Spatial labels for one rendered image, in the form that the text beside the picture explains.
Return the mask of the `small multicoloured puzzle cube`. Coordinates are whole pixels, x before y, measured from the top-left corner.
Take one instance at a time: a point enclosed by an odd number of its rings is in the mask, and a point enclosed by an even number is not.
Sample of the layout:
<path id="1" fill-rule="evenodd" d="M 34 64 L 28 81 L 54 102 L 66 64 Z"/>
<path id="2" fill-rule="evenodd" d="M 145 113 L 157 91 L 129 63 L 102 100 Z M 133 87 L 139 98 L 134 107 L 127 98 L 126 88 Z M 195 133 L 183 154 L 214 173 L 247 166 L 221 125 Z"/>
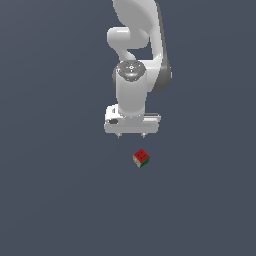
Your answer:
<path id="1" fill-rule="evenodd" d="M 133 161 L 139 168 L 146 165 L 149 162 L 149 159 L 150 156 L 143 149 L 140 149 L 133 154 Z"/>

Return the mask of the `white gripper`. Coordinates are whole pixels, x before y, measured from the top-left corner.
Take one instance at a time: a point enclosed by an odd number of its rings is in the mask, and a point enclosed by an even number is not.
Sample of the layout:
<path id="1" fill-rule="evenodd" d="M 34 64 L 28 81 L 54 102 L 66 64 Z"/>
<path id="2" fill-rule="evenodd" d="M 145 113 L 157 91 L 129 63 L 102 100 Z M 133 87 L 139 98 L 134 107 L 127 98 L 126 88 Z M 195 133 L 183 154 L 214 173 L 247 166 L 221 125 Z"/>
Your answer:
<path id="1" fill-rule="evenodd" d="M 104 130 L 106 133 L 114 133 L 121 138 L 124 133 L 139 133 L 142 138 L 148 133 L 158 131 L 161 115 L 158 113 L 145 113 L 138 117 L 122 116 L 118 112 L 118 105 L 108 106 L 105 113 Z"/>

